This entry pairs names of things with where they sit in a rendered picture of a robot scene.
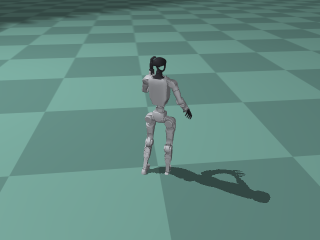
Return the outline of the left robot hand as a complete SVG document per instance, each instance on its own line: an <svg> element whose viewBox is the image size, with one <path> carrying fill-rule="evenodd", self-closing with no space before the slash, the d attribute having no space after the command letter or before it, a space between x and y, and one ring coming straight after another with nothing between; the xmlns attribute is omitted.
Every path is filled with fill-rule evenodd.
<svg viewBox="0 0 320 240"><path fill-rule="evenodd" d="M150 64L149 64L149 71L150 71L150 73L151 73L151 75L153 75L154 74L154 69L153 69L153 61L154 61L154 59L156 58L156 56L153 56L151 59L150 59Z"/></svg>

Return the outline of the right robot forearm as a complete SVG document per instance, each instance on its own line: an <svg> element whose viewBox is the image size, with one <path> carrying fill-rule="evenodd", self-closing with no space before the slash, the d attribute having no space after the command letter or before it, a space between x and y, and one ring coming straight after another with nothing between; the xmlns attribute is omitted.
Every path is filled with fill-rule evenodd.
<svg viewBox="0 0 320 240"><path fill-rule="evenodd" d="M186 102L185 102L185 100L183 98L182 98L182 101L183 101L183 104L181 104L179 106L183 109L184 112L187 113L187 110L190 109L190 108L187 106L187 104L186 104Z"/></svg>

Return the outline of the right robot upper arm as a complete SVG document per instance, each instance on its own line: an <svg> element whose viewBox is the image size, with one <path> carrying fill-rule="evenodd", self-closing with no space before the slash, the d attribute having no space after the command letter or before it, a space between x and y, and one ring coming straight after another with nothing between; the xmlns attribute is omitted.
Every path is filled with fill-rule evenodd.
<svg viewBox="0 0 320 240"><path fill-rule="evenodd" d="M178 87L178 82L174 79L167 79L167 84L168 87L172 89L174 96L176 97L176 104L181 105L184 104L182 97L181 97L181 92Z"/></svg>

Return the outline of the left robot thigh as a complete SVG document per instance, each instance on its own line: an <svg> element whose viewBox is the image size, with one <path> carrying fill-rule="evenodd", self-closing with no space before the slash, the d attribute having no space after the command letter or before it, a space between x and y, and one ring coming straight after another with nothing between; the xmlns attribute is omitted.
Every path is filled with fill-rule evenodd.
<svg viewBox="0 0 320 240"><path fill-rule="evenodd" d="M156 125L156 121L153 121L152 119L153 117L153 112L149 112L146 116L145 116L145 121L146 121L146 129L147 129L147 142L146 145L148 147L152 147L154 144L154 130L155 130L155 125Z"/></svg>

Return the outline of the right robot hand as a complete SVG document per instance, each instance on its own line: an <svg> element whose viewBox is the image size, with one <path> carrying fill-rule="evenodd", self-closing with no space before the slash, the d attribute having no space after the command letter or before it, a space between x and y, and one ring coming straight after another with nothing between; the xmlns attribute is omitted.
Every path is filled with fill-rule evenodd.
<svg viewBox="0 0 320 240"><path fill-rule="evenodd" d="M184 112L184 111L183 111L183 112ZM187 115L187 117L189 116L188 119L189 119L189 118L191 119L191 118L192 118L192 113L190 112L190 109L188 109L186 112L187 112L187 113L185 114L185 116L188 114L188 115Z"/></svg>

